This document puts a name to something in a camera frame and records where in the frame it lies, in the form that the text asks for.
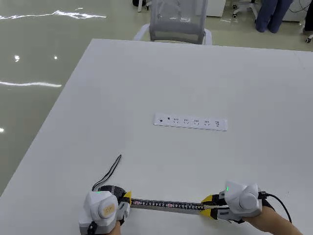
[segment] tape measure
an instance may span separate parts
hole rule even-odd
[[[154,201],[132,198],[131,208],[178,212],[184,214],[199,214],[200,211],[204,210],[204,205],[202,203]]]

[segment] hand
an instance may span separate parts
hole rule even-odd
[[[121,235],[121,224],[119,221],[116,222],[114,229],[108,235]]]
[[[273,227],[277,225],[280,215],[277,214],[272,208],[262,207],[262,213],[256,217],[245,217],[244,221],[249,222],[258,230],[266,233],[271,233]]]

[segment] black cable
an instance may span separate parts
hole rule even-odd
[[[287,208],[285,207],[285,205],[284,205],[284,203],[278,198],[278,197],[276,197],[275,195],[273,195],[273,194],[270,194],[270,193],[265,193],[265,196],[266,197],[273,197],[273,198],[275,198],[277,201],[279,201],[280,202],[280,204],[282,204],[282,206],[283,206],[283,208],[285,209],[285,212],[287,213],[287,216],[288,216],[288,219],[289,219],[289,222],[290,223],[292,223],[292,221],[291,221],[291,217],[290,217],[290,214],[289,214],[289,212],[288,212],[288,210],[287,210]]]
[[[92,186],[92,191],[94,191],[95,188],[96,188],[98,185],[105,183],[105,182],[112,176],[112,174],[113,174],[113,172],[115,171],[115,169],[116,169],[116,167],[117,167],[119,161],[121,160],[121,157],[122,157],[122,155],[119,155],[119,156],[116,158],[116,160],[115,160],[115,162],[113,163],[113,165],[111,166],[111,168],[110,168],[110,170],[108,171],[108,173],[107,173],[105,176],[103,176],[103,178],[102,178],[101,180],[99,180],[98,182],[96,182],[96,183]]]
[[[298,12],[300,12],[300,11],[306,11],[306,12],[307,12],[306,9],[310,6],[310,4],[308,4],[306,7],[303,7],[302,4],[301,4],[301,0],[299,0],[299,5],[300,5],[301,9],[293,11],[293,10],[291,10],[291,9],[289,8],[289,11],[291,11],[292,13],[298,13]]]
[[[302,10],[308,12],[306,9],[310,6],[310,4],[308,4],[306,7],[303,8],[302,4],[301,4],[301,0],[299,0],[299,5],[302,8]]]

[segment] power strip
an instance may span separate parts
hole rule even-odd
[[[155,114],[154,125],[174,126],[214,131],[227,131],[226,119],[201,118],[184,115]]]

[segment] glossy floor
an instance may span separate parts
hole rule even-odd
[[[131,40],[149,21],[130,0],[0,0],[0,194],[90,40]],[[206,28],[215,45],[313,50],[299,24],[258,33],[249,12],[234,21],[226,9]]]

